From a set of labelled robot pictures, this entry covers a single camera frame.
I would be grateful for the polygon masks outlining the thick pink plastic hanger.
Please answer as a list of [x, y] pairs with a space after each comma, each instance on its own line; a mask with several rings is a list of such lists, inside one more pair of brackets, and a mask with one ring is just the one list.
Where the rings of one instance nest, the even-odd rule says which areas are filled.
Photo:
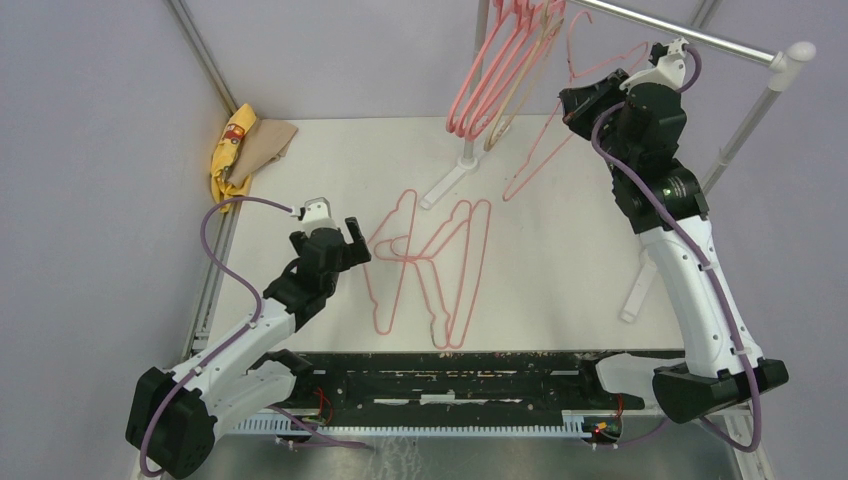
[[485, 130], [480, 102], [495, 79], [492, 62], [506, 57], [507, 42], [518, 33], [523, 18], [519, 2], [480, 1], [476, 7], [471, 63], [445, 117], [445, 130], [458, 138], [474, 141]]

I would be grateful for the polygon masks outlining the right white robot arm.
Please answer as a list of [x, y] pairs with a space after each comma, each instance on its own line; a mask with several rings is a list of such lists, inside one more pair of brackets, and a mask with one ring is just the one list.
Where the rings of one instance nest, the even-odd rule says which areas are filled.
[[657, 368], [652, 390], [672, 421], [686, 423], [782, 386], [789, 373], [764, 356], [728, 292], [705, 194], [676, 157], [687, 121], [680, 91], [627, 87], [628, 78], [617, 70], [559, 99], [564, 124], [609, 166], [615, 203], [668, 291], [685, 359]]

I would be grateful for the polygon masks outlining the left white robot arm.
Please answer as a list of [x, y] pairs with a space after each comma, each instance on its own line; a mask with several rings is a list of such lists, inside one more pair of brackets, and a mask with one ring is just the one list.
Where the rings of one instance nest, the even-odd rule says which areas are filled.
[[141, 474], [184, 479], [238, 423], [278, 402], [313, 397], [308, 363], [274, 346], [321, 312], [340, 273], [371, 259], [356, 218], [347, 235], [332, 220], [307, 222], [291, 234], [297, 253], [226, 336], [168, 371], [150, 368], [137, 381], [126, 440], [139, 450]]

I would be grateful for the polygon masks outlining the beige cloth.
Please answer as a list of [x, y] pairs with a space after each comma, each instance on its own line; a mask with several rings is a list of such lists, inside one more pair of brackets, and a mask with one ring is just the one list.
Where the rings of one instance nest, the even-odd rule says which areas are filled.
[[244, 186], [250, 175], [283, 157], [297, 133], [298, 127], [286, 120], [259, 119], [247, 132], [227, 183]]

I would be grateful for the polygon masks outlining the yellow printed cloth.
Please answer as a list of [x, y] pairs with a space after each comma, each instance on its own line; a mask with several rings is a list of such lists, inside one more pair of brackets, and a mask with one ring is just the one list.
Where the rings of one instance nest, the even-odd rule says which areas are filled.
[[235, 183], [230, 182], [229, 176], [234, 173], [241, 146], [256, 122], [257, 115], [249, 104], [239, 107], [227, 121], [211, 157], [210, 192], [215, 203], [248, 194], [251, 174]]

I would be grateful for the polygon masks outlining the silver clothes rack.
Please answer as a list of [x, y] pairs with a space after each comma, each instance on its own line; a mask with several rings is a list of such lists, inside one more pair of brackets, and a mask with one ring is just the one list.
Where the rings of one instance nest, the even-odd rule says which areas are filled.
[[[816, 48], [810, 42], [797, 42], [784, 51], [770, 52], [706, 32], [705, 26], [719, 7], [716, 1], [699, 2], [687, 24], [668, 20], [657, 14], [646, 13], [612, 1], [585, 1], [582, 5], [589, 12], [603, 12], [655, 30], [674, 34], [712, 49], [764, 65], [771, 71], [772, 77], [768, 86], [763, 90], [745, 119], [713, 162], [706, 177], [708, 188], [715, 186], [777, 98], [794, 83], [804, 65], [812, 61], [816, 55]], [[463, 140], [463, 142], [463, 153], [457, 159], [455, 167], [420, 200], [421, 208], [431, 209], [464, 177], [478, 168], [479, 157], [474, 151], [475, 141]]]

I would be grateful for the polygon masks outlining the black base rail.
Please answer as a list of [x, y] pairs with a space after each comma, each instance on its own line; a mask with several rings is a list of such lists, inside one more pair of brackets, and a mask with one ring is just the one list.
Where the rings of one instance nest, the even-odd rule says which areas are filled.
[[318, 353], [275, 406], [332, 427], [554, 426], [564, 411], [641, 410], [600, 383], [599, 352]]

